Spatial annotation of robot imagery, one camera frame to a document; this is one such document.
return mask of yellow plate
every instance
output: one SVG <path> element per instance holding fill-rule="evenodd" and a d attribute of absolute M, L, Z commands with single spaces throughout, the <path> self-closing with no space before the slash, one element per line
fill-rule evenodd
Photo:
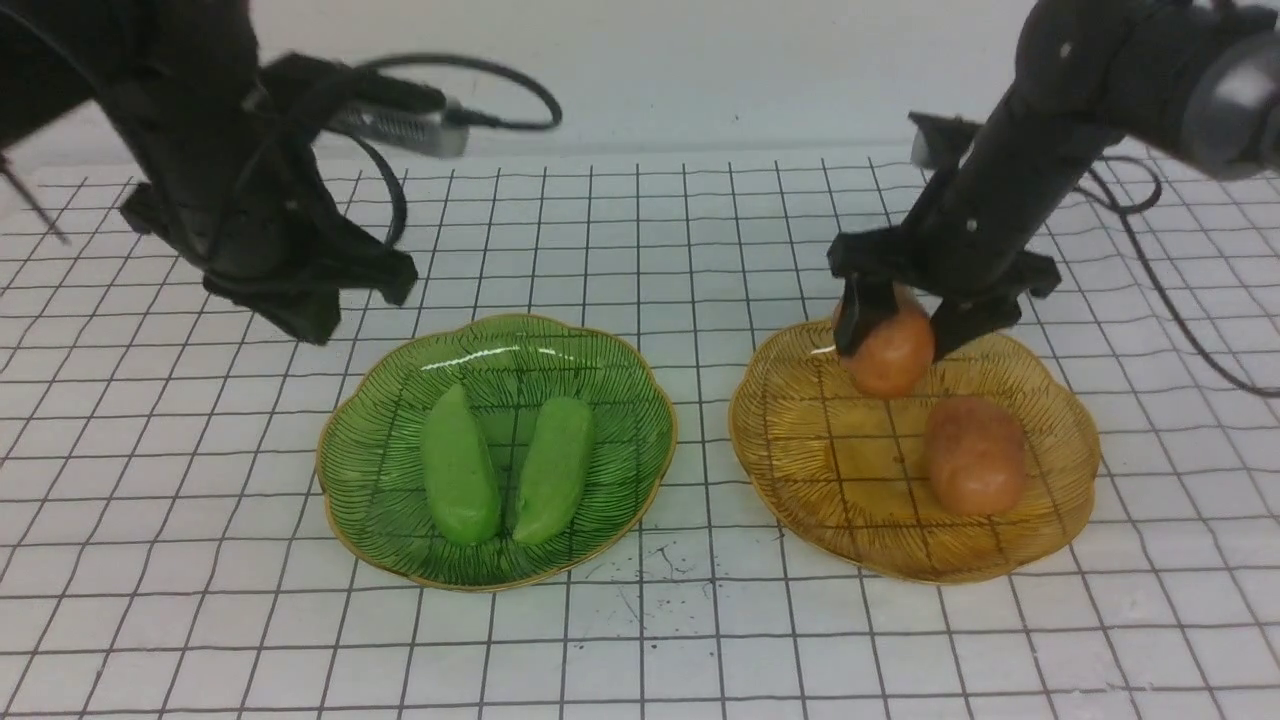
<path fill-rule="evenodd" d="M 755 352 L 733 393 L 733 450 L 783 525 L 888 577 L 987 580 L 1061 550 L 1084 529 L 1102 461 L 1098 432 L 1030 350 L 987 336 L 936 364 L 916 393 L 863 397 L 837 363 L 831 322 L 794 325 Z M 950 515 L 928 486 L 924 423 L 952 395 L 993 400 L 1027 432 L 1032 482 L 1005 515 Z"/>

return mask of white wall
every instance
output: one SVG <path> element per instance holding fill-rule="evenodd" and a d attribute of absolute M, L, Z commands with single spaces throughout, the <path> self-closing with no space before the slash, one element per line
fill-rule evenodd
<path fill-rule="evenodd" d="M 984 117 L 1032 0 L 253 0 L 264 56 L 443 50 L 511 64 L 566 110 L 547 136 L 472 154 L 904 141 L 913 109 Z M 538 111 L 474 76 L 421 73 L 475 106 Z M 337 143 L 337 149 L 346 149 Z M 22 167 L 127 161 L 95 108 L 18 149 Z"/>

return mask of gold plate rim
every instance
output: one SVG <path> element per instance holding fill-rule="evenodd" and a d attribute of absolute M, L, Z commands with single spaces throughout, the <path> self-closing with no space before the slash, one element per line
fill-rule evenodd
<path fill-rule="evenodd" d="M 918 583 L 918 584 L 925 584 L 925 585 L 966 585 L 966 584 L 977 584 L 977 583 L 988 582 L 988 580 L 992 580 L 992 579 L 996 579 L 996 578 L 1000 578 L 1000 577 L 1004 577 L 1004 575 L 1009 575 L 1009 574 L 1011 574 L 1011 573 L 1014 573 L 1014 571 L 1016 571 L 1016 570 L 1019 570 L 1021 568 L 1025 568 L 1025 566 L 1028 566 L 1028 565 L 1030 565 L 1033 562 L 1038 562 L 1039 560 L 1043 560 L 1043 559 L 1046 559 L 1046 557 L 1048 557 L 1048 556 L 1051 556 L 1051 555 L 1061 551 L 1062 548 L 1068 547 L 1073 542 L 1075 542 L 1075 538 L 1079 537 L 1079 534 L 1088 525 L 1088 520 L 1089 520 L 1089 518 L 1092 518 L 1093 509 L 1094 509 L 1096 502 L 1097 502 L 1097 491 L 1096 491 L 1097 474 L 1098 474 L 1098 470 L 1102 468 L 1102 443 L 1101 443 L 1101 439 L 1100 439 L 1097 423 L 1094 421 L 1093 415 L 1089 413 L 1088 407 L 1085 407 L 1084 404 L 1080 402 L 1080 398 L 1078 398 L 1075 396 L 1075 393 L 1071 392 L 1070 388 L 1068 388 L 1065 384 L 1062 384 L 1061 382 L 1059 382 L 1057 378 L 1055 378 L 1052 375 L 1052 373 L 1050 373 L 1048 368 L 1044 366 L 1044 361 L 1043 361 L 1043 359 L 1041 359 L 1039 355 L 1037 355 L 1034 351 L 1032 351 L 1032 348 L 1027 347 L 1024 343 L 1021 343 L 1018 340 L 1015 340 L 1012 337 L 1009 337 L 1007 334 L 1004 334 L 1004 333 L 992 333 L 989 337 L 998 338 L 998 342 L 1002 342 L 1012 352 L 1016 352 L 1016 354 L 1019 354 L 1019 355 L 1021 355 L 1024 357 L 1034 360 L 1033 365 L 1036 368 L 1038 368 L 1039 372 L 1043 374 L 1042 377 L 1047 380 L 1046 386 L 1048 388 L 1051 388 L 1051 391 L 1057 396 L 1059 401 L 1070 405 L 1073 407 L 1073 410 L 1075 410 L 1075 415 L 1080 419 L 1082 429 L 1084 430 L 1083 434 L 1087 438 L 1087 441 L 1085 441 L 1087 447 L 1084 450 L 1088 451 L 1088 454 L 1089 454 L 1088 461 L 1089 461 L 1089 465 L 1093 468 L 1093 480 L 1089 482 L 1089 484 L 1088 484 L 1087 500 L 1083 503 L 1083 507 L 1087 510 L 1087 512 L 1083 514 L 1084 521 L 1079 523 L 1079 527 L 1069 528 L 1068 532 L 1064 532 L 1060 536 L 1061 537 L 1061 542 L 1060 543 L 1047 544 L 1044 552 L 1042 552 L 1038 556 L 1032 557 L 1029 560 L 1024 560 L 1024 561 L 1014 565 L 1011 569 L 1002 569 L 1001 571 L 987 573 L 987 574 L 980 573 L 980 571 L 964 573 L 961 577 L 957 577 L 955 579 L 927 579 L 927 578 L 913 577 L 913 575 L 910 575 L 908 573 L 897 571 L 893 568 L 890 568 L 887 565 L 882 565 L 882 564 L 878 564 L 878 562 L 874 562 L 874 561 L 865 561 L 865 560 L 859 560 L 859 559 L 849 557 L 847 555 L 837 552 L 837 551 L 832 550 L 831 547 L 823 544 L 822 542 L 818 542 L 818 541 L 810 538 L 809 533 L 804 528 L 796 527 L 795 523 L 790 521 L 786 518 L 786 514 L 783 514 L 769 500 L 769 496 L 764 491 L 764 487 L 762 484 L 763 480 L 755 473 L 751 473 L 751 470 L 749 469 L 751 466 L 751 464 L 749 462 L 749 460 L 746 457 L 744 457 L 744 452 L 745 451 L 744 451 L 744 445 L 742 443 L 745 441 L 742 441 L 742 438 L 739 437 L 739 433 L 735 429 L 736 425 L 733 423 L 733 418 L 736 418 L 737 414 L 739 414 L 739 402 L 742 400 L 742 396 L 746 392 L 748 378 L 751 374 L 751 368 L 756 364 L 756 361 L 762 356 L 765 355 L 765 352 L 768 351 L 768 348 L 769 348 L 771 345 L 781 342 L 787 334 L 801 333 L 801 332 L 805 332 L 808 329 L 820 329 L 823 327 L 829 327 L 829 324 L 831 324 L 831 322 L 827 320 L 827 319 L 806 320 L 806 322 L 803 322 L 803 323 L 795 323 L 792 325 L 785 327 L 785 328 L 777 331 L 776 333 L 773 333 L 772 336 L 769 336 L 768 338 L 765 338 L 765 341 L 763 343 L 760 343 L 760 346 L 756 348 L 756 351 L 751 355 L 751 360 L 748 363 L 748 366 L 746 366 L 746 370 L 744 373 L 742 380 L 733 389 L 733 395 L 732 395 L 732 397 L 730 397 L 730 402 L 728 402 L 728 436 L 730 436 L 730 442 L 733 446 L 733 455 L 737 459 L 739 465 L 742 466 L 742 470 L 746 474 L 748 479 L 750 479 L 751 487 L 755 489 L 756 497 L 760 498 L 760 502 L 764 503 L 764 506 L 765 506 L 765 509 L 768 509 L 769 514 L 773 515 L 773 518 L 783 528 L 791 530 L 791 533 L 794 533 L 797 538 L 800 538 L 801 541 L 804 541 L 809 546 L 815 547 L 815 548 L 823 551 L 828 556 L 837 557 L 837 559 L 840 559 L 840 560 L 842 560 L 845 562 L 850 562 L 850 564 L 852 564 L 852 565 L 855 565 L 858 568 L 863 568 L 863 569 L 870 570 L 870 571 L 877 573 L 877 574 L 879 574 L 879 575 L 882 575 L 884 578 L 891 578 L 891 579 L 896 579 L 896 580 L 905 580 L 905 582 L 911 582 L 911 583 Z"/>
<path fill-rule="evenodd" d="M 616 342 L 616 343 L 621 345 L 622 347 L 626 347 L 636 357 L 636 360 L 639 360 L 640 366 L 644 368 L 644 370 L 645 370 L 646 379 L 654 387 L 654 389 L 658 391 L 658 396 L 662 398 L 663 405 L 666 406 L 667 416 L 671 419 L 671 445 L 667 448 L 667 457 L 666 457 L 666 460 L 663 460 L 662 468 L 658 471 L 658 477 L 657 477 L 657 479 L 653 483 L 653 489 L 649 491 L 649 496 L 645 497 L 644 502 L 640 505 L 640 509 L 636 511 L 635 518 L 632 518 L 626 525 L 623 525 L 622 529 L 620 529 L 617 534 L 614 534 L 608 541 L 600 543 L 600 546 L 596 547 L 594 551 L 584 555 L 582 557 L 579 557 L 577 560 L 573 560 L 572 562 L 563 564 L 559 568 L 556 568 L 554 570 L 547 570 L 544 573 L 539 573 L 536 575 L 530 575 L 530 577 L 522 578 L 520 580 L 512 580 L 509 583 L 500 583 L 500 584 L 494 584 L 494 585 L 456 585 L 456 584 L 449 584 L 449 583 L 439 583 L 439 582 L 435 582 L 435 580 L 431 580 L 431 579 L 428 579 L 428 578 L 421 578 L 421 577 L 417 577 L 417 575 L 410 575 L 407 573 L 398 573 L 396 570 L 389 570 L 389 569 L 384 568 L 381 564 L 379 564 L 375 560 L 370 559 L 360 548 L 355 547 L 351 543 L 349 538 L 347 538 L 347 536 L 342 532 L 342 528 L 339 528 L 338 524 L 337 524 L 337 521 L 334 520 L 333 507 L 332 507 L 330 501 L 329 501 L 329 493 L 324 492 L 324 473 L 323 473 L 321 462 L 320 462 L 321 451 L 323 451 L 323 448 L 325 446 L 325 442 L 328 441 L 330 425 L 333 424 L 334 418 L 337 418 L 347 407 L 347 405 L 349 402 L 352 402 L 356 398 L 356 396 L 358 396 L 360 392 L 365 388 L 365 382 L 369 379 L 370 375 L 374 374 L 374 370 L 376 370 L 384 363 L 388 363 L 393 355 L 396 355 L 398 352 L 402 352 L 403 350 L 406 350 L 408 347 L 412 347 L 412 346 L 415 346 L 417 343 L 429 342 L 429 341 L 434 341 L 434 340 L 440 340 L 440 338 L 454 336 L 454 334 L 461 334 L 461 333 L 463 333 L 463 332 L 466 332 L 466 331 L 468 331 L 468 329 L 471 329 L 471 328 L 474 328 L 476 325 L 480 325 L 480 324 L 484 324 L 484 323 L 489 323 L 489 322 L 494 322 L 494 320 L 500 320 L 500 319 L 504 319 L 504 318 L 506 319 L 524 318 L 524 319 L 541 320 L 541 322 L 545 322 L 545 323 L 553 323 L 556 325 L 559 325 L 562 328 L 567 328 L 567 329 L 571 329 L 571 331 L 575 331 L 575 332 L 581 332 L 581 333 L 588 333 L 588 334 L 595 334 L 595 336 L 607 338 L 607 340 L 609 340 L 612 342 Z M 419 336 L 419 337 L 411 338 L 411 340 L 404 341 L 401 345 L 396 346 L 394 348 L 392 348 L 390 351 L 388 351 L 385 355 L 383 355 L 383 357 L 379 359 L 378 363 L 375 363 L 374 366 L 370 368 L 365 373 L 365 377 L 362 377 L 360 379 L 360 384 L 356 386 L 356 389 L 351 393 L 351 396 L 347 397 L 347 400 L 342 401 L 342 404 L 339 404 L 338 407 L 335 407 L 333 410 L 333 413 L 329 414 L 329 418 L 325 420 L 324 428 L 320 430 L 320 439 L 316 443 L 316 457 L 315 457 L 314 468 L 315 468 L 316 478 L 320 482 L 320 491 L 321 491 L 321 495 L 324 497 L 324 514 L 325 514 L 325 520 L 329 524 L 329 529 L 333 532 L 333 534 L 338 539 L 338 542 L 342 543 L 342 546 L 346 547 L 348 552 L 351 552 L 353 556 L 356 556 L 357 560 L 361 560 L 362 562 L 365 562 L 365 564 L 367 564 L 367 565 L 370 565 L 372 568 L 376 568 L 376 569 L 379 569 L 379 570 L 381 570 L 381 571 L 384 571 L 384 573 L 387 573 L 389 575 L 396 575 L 398 578 L 403 578 L 403 579 L 406 579 L 406 580 L 408 580 L 408 582 L 411 582 L 411 583 L 413 583 L 416 585 L 421 585 L 424 588 L 443 589 L 443 591 L 452 591 L 452 592 L 463 592 L 463 593 L 494 593 L 494 592 L 500 592 L 500 591 L 507 591 L 507 589 L 515 589 L 515 588 L 534 585 L 534 584 L 541 583 L 543 580 L 547 580 L 548 578 L 554 578 L 556 575 L 559 575 L 561 573 L 567 573 L 567 571 L 572 570 L 573 568 L 577 568 L 577 566 L 580 566 L 580 565 L 582 565 L 585 562 L 589 562 L 589 561 L 599 557 L 600 555 L 603 555 L 604 552 L 607 552 L 609 548 L 612 548 L 613 546 L 616 546 L 618 542 L 621 542 L 622 538 L 626 537 L 626 534 L 630 533 L 632 529 L 635 529 L 635 527 L 649 512 L 649 509 L 653 506 L 654 500 L 658 497 L 658 491 L 662 489 L 662 483 L 666 479 L 667 473 L 671 470 L 671 462 L 675 460 L 676 450 L 678 448 L 678 446 L 680 446 L 680 416 L 676 413 L 676 405 L 675 405 L 675 402 L 672 402 L 671 396 L 667 393 L 667 391 L 658 382 L 657 374 L 653 372 L 653 368 L 649 365 L 649 363 L 644 359 L 644 355 L 641 355 L 640 351 L 636 347 L 634 347 L 630 342 L 622 340 L 621 337 L 618 337 L 618 336 L 616 336 L 613 333 L 605 332 L 605 331 L 600 331 L 600 329 L 595 329 L 595 328 L 586 328 L 586 327 L 579 327 L 579 325 L 571 325 L 571 324 L 568 324 L 568 323 L 566 323 L 563 320 L 558 320 L 556 318 L 549 318 L 547 315 L 539 315 L 536 313 L 499 313 L 499 314 L 495 314 L 495 315 L 486 315 L 484 318 L 477 318 L 477 319 L 471 320 L 470 323 L 467 323 L 465 325 L 461 325 L 458 328 L 454 328 L 452 331 L 442 331 L 442 332 L 430 333 L 430 334 L 425 334 L 425 336 Z"/>

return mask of plate rim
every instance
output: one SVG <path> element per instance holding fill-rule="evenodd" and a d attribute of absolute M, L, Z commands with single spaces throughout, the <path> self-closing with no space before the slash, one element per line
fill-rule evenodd
<path fill-rule="evenodd" d="M 324 482 L 324 477 L 323 477 L 323 473 L 321 473 L 321 455 L 323 455 L 323 448 L 325 446 L 325 442 L 329 438 L 329 430 L 330 430 L 330 427 L 333 425 L 334 419 L 343 410 L 347 409 L 347 405 L 351 404 L 360 395 L 360 392 L 362 389 L 365 389 L 365 383 L 369 380 L 370 375 L 374 374 L 374 370 L 376 370 L 378 368 L 380 368 L 393 355 L 401 352 L 402 350 L 404 350 L 404 348 L 407 348 L 407 347 L 410 347 L 412 345 L 416 345 L 419 342 L 426 341 L 426 340 L 443 338 L 443 337 L 448 337 L 448 336 L 460 334 L 460 333 L 467 331 L 468 328 L 474 328 L 475 325 L 480 325 L 480 324 L 489 323 L 489 322 L 493 322 L 493 320 L 516 319 L 516 318 L 541 320 L 541 322 L 552 323 L 554 325 L 559 325 L 559 327 L 570 329 L 570 331 L 575 331 L 575 332 L 580 332 L 580 333 L 585 333 L 585 334 L 595 334 L 595 336 L 603 337 L 603 338 L 605 338 L 608 341 L 612 341 L 612 342 L 616 342 L 616 343 L 621 345 L 622 347 L 627 348 L 636 357 L 636 360 L 640 363 L 640 366 L 645 370 L 645 375 L 646 375 L 646 379 L 648 379 L 649 384 L 653 386 L 653 388 L 655 391 L 658 391 L 658 397 L 662 398 L 663 405 L 666 406 L 666 410 L 667 410 L 667 416 L 671 419 L 671 442 L 668 443 L 668 447 L 667 447 L 667 457 L 663 460 L 662 466 L 660 466 L 660 469 L 657 473 L 657 478 L 654 479 L 654 483 L 653 483 L 653 489 L 649 491 L 649 496 L 645 497 L 644 502 L 640 505 L 640 509 L 636 511 L 635 516 L 630 521 L 627 521 L 618 530 L 617 534 L 614 534 L 613 537 L 611 537 L 605 542 L 600 543 L 599 547 L 596 547 L 591 552 L 584 555 L 582 557 L 580 557 L 577 560 L 573 560 L 572 562 L 568 562 L 566 565 L 561 565 L 561 566 L 556 568 L 554 570 L 548 570 L 548 571 L 544 571 L 544 573 L 539 573 L 536 575 L 530 575 L 529 578 L 522 578 L 520 580 L 512 580 L 509 583 L 499 583 L 499 584 L 493 584 L 493 585 L 458 585 L 458 584 L 452 584 L 452 583 L 440 583 L 440 582 L 436 582 L 436 580 L 431 580 L 429 578 L 421 578 L 421 577 L 417 577 L 417 575 L 410 575 L 407 573 L 398 573 L 396 570 L 390 570 L 390 569 L 383 566 L 380 562 L 374 561 L 365 552 L 362 552 L 361 550 L 356 548 L 351 543 L 351 539 L 346 536 L 346 533 L 343 533 L 342 529 L 337 525 L 337 523 L 334 520 L 334 514 L 333 514 L 333 507 L 332 507 L 332 501 L 330 501 L 329 493 L 324 491 L 325 482 Z M 424 588 L 444 589 L 444 591 L 453 591 L 453 592 L 466 592 L 466 593 L 493 593 L 493 592 L 499 592 L 499 591 L 504 591 L 504 589 L 513 589 L 513 588 L 520 588 L 520 587 L 538 584 L 538 583 L 540 583 L 540 582 L 543 582 L 543 580 L 545 580 L 548 578 L 553 578 L 556 575 L 559 575 L 561 573 L 566 573 L 568 570 L 572 570 L 573 568 L 577 568 L 579 565 L 582 565 L 582 564 L 585 564 L 585 562 L 588 562 L 590 560 L 594 560 L 595 557 L 599 557 L 605 551 L 608 551 L 609 548 L 612 548 L 613 546 L 616 546 L 627 533 L 630 533 L 632 529 L 635 529 L 635 527 L 639 525 L 640 521 L 644 519 L 644 516 L 649 512 L 649 509 L 653 506 L 654 500 L 657 500 L 657 497 L 658 497 L 658 491 L 662 489 L 662 483 L 666 479 L 667 473 L 671 470 L 671 464 L 675 460 L 676 451 L 678 450 L 678 447 L 680 447 L 680 415 L 676 413 L 676 405 L 675 405 L 675 402 L 672 402 L 671 396 L 667 393 L 667 389 L 663 388 L 662 383 L 658 382 L 658 377 L 653 372 L 653 366 L 649 365 L 649 363 L 645 360 L 644 355 L 640 354 L 639 348 L 634 347 L 630 342 L 627 342 L 627 341 L 622 340 L 621 337 L 618 337 L 618 336 L 616 336 L 616 334 L 613 334 L 611 332 L 607 332 L 607 331 L 600 331 L 600 329 L 596 329 L 596 328 L 588 328 L 588 327 L 580 327 L 580 325 L 571 325 L 571 324 L 568 324 L 568 323 L 566 323 L 563 320 L 558 320 L 556 318 L 549 318 L 547 315 L 539 315 L 536 313 L 499 313 L 499 314 L 495 314 L 495 315 L 485 315 L 484 318 L 476 318 L 475 320 L 471 320 L 470 323 L 466 323 L 466 324 L 460 325 L 457 328 L 453 328 L 451 331 L 439 331 L 439 332 L 434 332 L 434 333 L 422 334 L 422 336 L 419 336 L 419 337 L 415 337 L 415 338 L 410 338 L 410 340 L 402 342 L 401 345 L 393 347 L 392 350 L 387 351 L 387 354 L 384 354 L 378 360 L 378 363 L 374 363 L 374 365 L 369 370 L 365 372 L 365 375 L 362 378 L 360 378 L 360 383 L 356 386 L 356 389 L 347 397 L 347 400 L 343 400 L 340 404 L 338 404 L 338 406 L 334 407 L 333 411 L 329 414 L 329 418 L 325 419 L 324 428 L 321 428 L 321 430 L 320 430 L 320 438 L 316 441 L 316 457 L 315 457 L 315 462 L 314 462 L 314 471 L 315 471 L 315 475 L 316 475 L 316 482 L 320 484 L 321 497 L 324 497 L 324 514 L 325 514 L 325 521 L 329 525 L 329 530 L 334 534 L 334 537 L 338 539 L 338 542 L 342 543 L 342 546 L 347 548 L 348 552 L 351 552 L 353 556 L 356 556 L 357 560 L 361 560 L 362 562 L 366 562 L 367 565 L 371 565 L 371 566 L 376 568 L 378 570 L 381 570 L 381 571 L 388 573 L 390 575 L 396 575 L 398 578 L 403 578 L 403 579 L 406 579 L 406 580 L 408 580 L 408 582 L 411 582 L 413 584 L 421 585 Z"/>
<path fill-rule="evenodd" d="M 733 455 L 735 455 L 735 457 L 737 457 L 739 465 L 742 466 L 742 471 L 746 473 L 748 479 L 751 480 L 751 488 L 755 489 L 756 497 L 760 498 L 760 502 L 764 503 L 764 507 L 769 511 L 771 515 L 773 515 L 773 518 L 778 521 L 778 524 L 781 524 L 786 529 L 791 530 L 799 539 L 801 539 L 806 544 L 809 544 L 812 547 L 815 547 L 815 548 L 823 551 L 824 553 L 829 555 L 831 557 L 840 559 L 840 560 L 842 560 L 845 562 L 849 562 L 849 564 L 851 564 L 851 565 L 854 565 L 856 568 L 863 568 L 863 569 L 870 570 L 870 571 L 873 571 L 873 573 L 876 573 L 878 575 L 882 575 L 882 577 L 890 578 L 890 579 L 895 579 L 895 580 L 904 580 L 904 582 L 910 582 L 910 583 L 918 583 L 918 584 L 925 584 L 925 585 L 938 585 L 938 587 L 977 584 L 977 583 L 989 582 L 989 580 L 993 580 L 993 579 L 1004 577 L 1004 575 L 1009 575 L 1012 571 L 1016 571 L 1016 570 L 1019 570 L 1021 568 L 1025 568 L 1025 566 L 1030 565 L 1032 562 L 1038 562 L 1039 560 L 1043 560 L 1043 559 L 1053 555 L 1055 552 L 1061 551 L 1064 547 L 1068 547 L 1069 544 L 1071 544 L 1073 542 L 1075 542 L 1075 538 L 1079 537 L 1080 532 L 1083 532 L 1084 528 L 1088 527 L 1089 520 L 1093 516 L 1093 510 L 1094 510 L 1094 507 L 1097 505 L 1098 470 L 1102 468 L 1102 439 L 1098 436 L 1097 421 L 1093 419 L 1093 415 L 1089 413 L 1089 409 L 1085 407 L 1085 405 L 1083 402 L 1080 402 L 1080 398 L 1076 397 L 1075 393 L 1069 387 L 1066 387 L 1057 378 L 1055 378 L 1053 374 L 1048 370 L 1048 368 L 1044 366 L 1044 361 L 1041 359 L 1039 355 L 1037 355 L 1034 351 L 1032 351 L 1030 347 L 1027 347 L 1027 345 L 1024 345 L 1023 342 L 1018 341 L 1016 338 L 1012 338 L 1012 337 L 1010 337 L 1010 336 L 1007 336 L 1005 333 L 998 333 L 997 332 L 997 333 L 989 333 L 989 334 L 992 334 L 995 337 L 998 337 L 1001 342 L 1007 343 L 1009 347 L 1011 347 L 1015 352 L 1019 352 L 1019 354 L 1021 354 L 1021 355 L 1024 355 L 1027 357 L 1034 359 L 1038 363 L 1038 365 L 1039 365 L 1039 372 L 1042 373 L 1042 375 L 1044 377 L 1044 379 L 1048 380 L 1048 387 L 1052 388 L 1052 392 L 1055 395 L 1057 395 L 1060 398 L 1064 398 L 1070 405 L 1073 405 L 1074 409 L 1078 410 L 1078 414 L 1084 419 L 1085 427 L 1088 429 L 1089 461 L 1091 461 L 1091 464 L 1094 468 L 1094 470 L 1093 470 L 1093 482 L 1089 483 L 1089 493 L 1088 493 L 1088 503 L 1087 503 L 1088 512 L 1084 515 L 1084 518 L 1085 518 L 1084 524 L 1078 530 L 1075 530 L 1071 534 L 1064 533 L 1062 534 L 1062 538 L 1064 538 L 1062 543 L 1056 544 L 1052 550 L 1050 550 L 1048 552 L 1044 552 L 1039 557 L 1036 557 L 1033 560 L 1028 560 L 1025 562 L 1021 562 L 1021 564 L 1016 565 L 1012 570 L 1009 570 L 1009 571 L 1005 571 L 1005 573 L 993 574 L 993 575 L 975 575 L 973 578 L 965 577 L 965 578 L 961 578 L 961 579 L 950 579 L 950 580 L 931 580 L 931 579 L 913 578 L 909 574 L 895 571 L 895 570 L 892 570 L 890 568 L 881 566 L 877 562 L 867 562 L 867 561 L 863 561 L 863 560 L 854 560 L 851 557 L 846 557 L 846 556 L 844 556 L 844 555 L 841 555 L 841 553 L 838 553 L 838 552 L 836 552 L 836 551 L 833 551 L 833 550 L 823 546 L 822 543 L 818 543 L 818 542 L 814 542 L 814 541 L 809 539 L 806 537 L 806 533 L 804 533 L 801 529 L 796 528 L 794 523 L 788 521 L 785 518 L 785 515 L 782 512 L 780 512 L 777 507 L 774 507 L 774 505 L 769 501 L 767 493 L 762 489 L 759 478 L 756 478 L 756 475 L 748 469 L 748 462 L 742 459 L 742 454 L 740 451 L 741 443 L 744 441 L 741 441 L 739 438 L 737 432 L 735 430 L 733 416 L 736 415 L 736 407 L 737 407 L 739 400 L 742 396 L 742 388 L 746 386 L 746 374 L 751 370 L 751 365 L 755 364 L 755 360 L 760 356 L 760 354 L 772 342 L 774 342 L 777 338 L 782 337 L 785 333 L 797 332 L 797 331 L 803 331 L 803 329 L 810 328 L 810 327 L 812 328 L 820 328 L 824 324 L 829 325 L 831 320 L 828 320 L 828 319 L 818 319 L 818 320 L 805 320 L 803 323 L 794 323 L 791 325 L 787 325 L 787 327 L 777 331 L 776 333 L 773 333 L 772 336 L 769 336 L 768 338 L 765 338 L 765 341 L 763 343 L 760 343 L 760 346 L 756 348 L 756 351 L 751 355 L 751 359 L 748 361 L 748 364 L 746 364 L 746 372 L 744 372 L 744 374 L 742 374 L 742 380 L 739 382 L 739 384 L 737 384 L 736 388 L 733 388 L 733 395 L 732 395 L 732 397 L 730 397 L 730 402 L 728 402 L 728 437 L 730 437 L 730 443 L 733 446 Z"/>

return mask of toy cucumber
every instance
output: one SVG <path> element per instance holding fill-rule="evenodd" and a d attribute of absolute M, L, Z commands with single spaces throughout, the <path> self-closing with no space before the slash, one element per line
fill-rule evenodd
<path fill-rule="evenodd" d="M 440 534 L 458 544 L 484 542 L 502 524 L 502 493 L 484 430 L 456 384 L 426 416 L 422 429 L 426 503 Z"/>
<path fill-rule="evenodd" d="M 590 405 L 572 397 L 553 397 L 543 404 L 520 469 L 512 530 L 516 542 L 544 543 L 568 528 L 582 500 L 594 445 Z"/>

